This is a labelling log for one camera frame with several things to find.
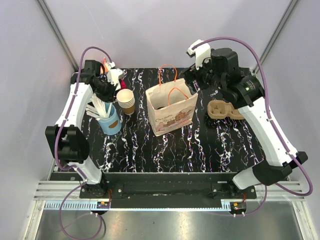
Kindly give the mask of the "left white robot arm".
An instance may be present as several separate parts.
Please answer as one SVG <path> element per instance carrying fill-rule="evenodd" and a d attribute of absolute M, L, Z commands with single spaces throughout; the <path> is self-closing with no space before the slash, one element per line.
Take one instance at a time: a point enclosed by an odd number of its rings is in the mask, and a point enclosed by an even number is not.
<path fill-rule="evenodd" d="M 93 96 L 104 102 L 114 100 L 121 89 L 124 72 L 114 62 L 86 60 L 80 72 L 70 78 L 70 93 L 63 112 L 55 125 L 47 126 L 45 136 L 58 167 L 75 170 L 82 180 L 91 185 L 90 192 L 97 198 L 108 193 L 102 182 L 102 171 L 89 156 L 90 145 L 81 131 L 86 107 Z"/>

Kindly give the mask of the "beige paper takeout bag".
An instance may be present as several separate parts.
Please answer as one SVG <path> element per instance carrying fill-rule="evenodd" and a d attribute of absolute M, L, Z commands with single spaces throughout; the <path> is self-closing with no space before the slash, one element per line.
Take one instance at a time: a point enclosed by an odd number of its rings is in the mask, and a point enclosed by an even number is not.
<path fill-rule="evenodd" d="M 162 82 L 165 66 L 159 69 L 158 84 L 145 91 L 148 121 L 157 137 L 191 124 L 198 100 L 198 93 L 191 95 L 184 78 L 177 78 L 176 68 L 174 80 Z"/>

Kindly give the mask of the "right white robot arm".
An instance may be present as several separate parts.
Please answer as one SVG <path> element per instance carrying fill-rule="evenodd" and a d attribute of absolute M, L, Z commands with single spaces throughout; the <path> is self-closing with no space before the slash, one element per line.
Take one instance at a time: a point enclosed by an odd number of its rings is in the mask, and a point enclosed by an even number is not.
<path fill-rule="evenodd" d="M 239 67 L 238 55 L 230 48 L 213 49 L 208 44 L 186 52 L 195 57 L 195 63 L 183 71 L 186 85 L 191 91 L 197 91 L 193 82 L 200 89 L 213 87 L 222 93 L 222 97 L 248 122 L 265 154 L 265 160 L 237 173 L 227 185 L 228 195 L 239 198 L 245 189 L 264 184 L 270 186 L 289 176 L 297 164 L 295 156 L 303 164 L 308 156 L 304 151 L 297 151 L 281 130 L 279 133 L 289 150 L 285 150 L 272 125 L 277 122 L 272 113 L 267 113 L 265 91 L 259 80 L 246 74 Z"/>

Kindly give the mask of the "stack of paper coffee cups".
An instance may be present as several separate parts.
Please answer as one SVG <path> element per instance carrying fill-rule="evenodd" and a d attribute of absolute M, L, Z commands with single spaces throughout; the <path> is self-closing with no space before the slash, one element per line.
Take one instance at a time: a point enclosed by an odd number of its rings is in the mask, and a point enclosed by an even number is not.
<path fill-rule="evenodd" d="M 117 102 L 126 115 L 135 112 L 135 96 L 132 90 L 122 89 L 116 95 Z"/>

